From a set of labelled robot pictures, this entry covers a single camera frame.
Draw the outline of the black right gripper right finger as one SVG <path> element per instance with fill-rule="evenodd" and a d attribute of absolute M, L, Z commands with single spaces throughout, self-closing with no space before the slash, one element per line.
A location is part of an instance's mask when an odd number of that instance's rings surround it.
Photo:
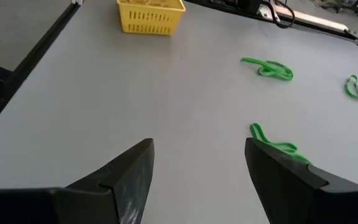
<path fill-rule="evenodd" d="M 358 223 L 358 184 L 254 138 L 244 154 L 270 223 Z"/>

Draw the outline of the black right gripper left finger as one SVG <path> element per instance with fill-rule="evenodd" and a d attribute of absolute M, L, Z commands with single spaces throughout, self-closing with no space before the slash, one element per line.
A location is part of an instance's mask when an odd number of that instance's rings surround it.
<path fill-rule="evenodd" d="M 140 223 L 154 157 L 146 138 L 66 187 L 0 189 L 0 223 Z"/>

